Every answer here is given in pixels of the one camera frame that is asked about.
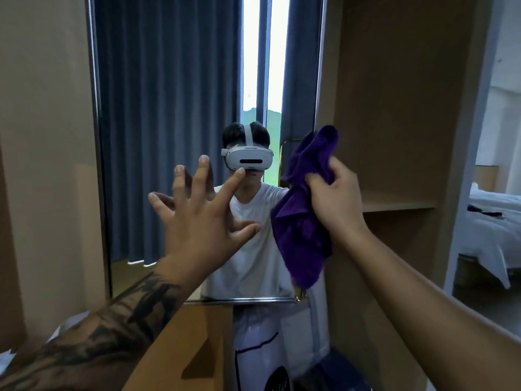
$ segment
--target vr headset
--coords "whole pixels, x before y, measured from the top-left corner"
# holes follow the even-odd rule
[[[254,145],[250,125],[247,124],[243,127],[246,145],[234,145],[229,149],[223,148],[221,150],[221,156],[225,158],[226,167],[230,170],[238,170],[241,167],[245,170],[258,171],[269,169],[273,163],[273,151]]]

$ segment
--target headset strap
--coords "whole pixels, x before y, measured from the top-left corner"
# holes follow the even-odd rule
[[[244,136],[246,137],[246,146],[253,146],[252,129],[249,124],[245,124],[243,126],[244,126]]]

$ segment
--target white t-shirt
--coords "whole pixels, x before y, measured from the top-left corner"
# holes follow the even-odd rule
[[[234,196],[231,213],[240,220],[260,223],[260,231],[248,243],[213,272],[202,285],[202,295],[214,299],[237,297],[293,297],[291,276],[271,230],[270,210],[287,193],[288,188],[261,183],[250,203],[241,204]]]

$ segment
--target purple towel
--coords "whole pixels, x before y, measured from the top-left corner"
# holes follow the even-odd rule
[[[291,277],[302,289],[316,283],[324,261],[331,256],[329,232],[313,212],[311,192],[304,177],[316,173],[328,184],[333,183],[329,158],[337,142],[338,132],[330,125],[304,137],[283,177],[291,188],[271,210],[273,236]]]

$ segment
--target blue curtain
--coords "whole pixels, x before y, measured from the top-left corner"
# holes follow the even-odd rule
[[[101,172],[112,262],[163,254],[150,191],[207,154],[224,182],[222,129],[239,119],[242,0],[94,0]]]
[[[282,92],[280,143],[302,139],[315,127],[323,0],[290,0]],[[298,142],[282,151],[282,174]]]

